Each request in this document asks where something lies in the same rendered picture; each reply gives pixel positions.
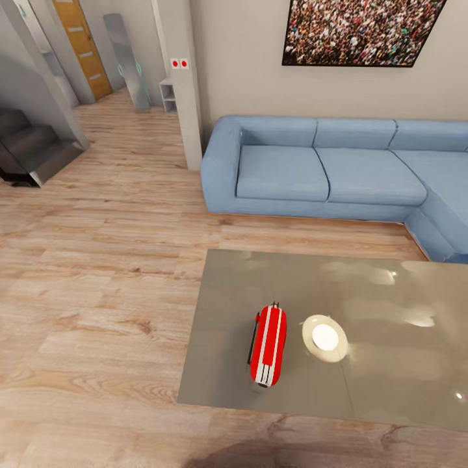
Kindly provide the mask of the radio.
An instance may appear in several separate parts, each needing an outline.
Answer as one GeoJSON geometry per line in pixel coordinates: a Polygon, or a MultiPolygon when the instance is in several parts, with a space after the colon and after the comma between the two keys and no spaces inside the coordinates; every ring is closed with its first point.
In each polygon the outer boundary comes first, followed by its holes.
{"type": "Polygon", "coordinates": [[[280,377],[281,361],[287,333],[287,316],[279,305],[266,306],[257,314],[257,329],[251,344],[248,365],[251,376],[259,386],[276,384],[280,377]]]}

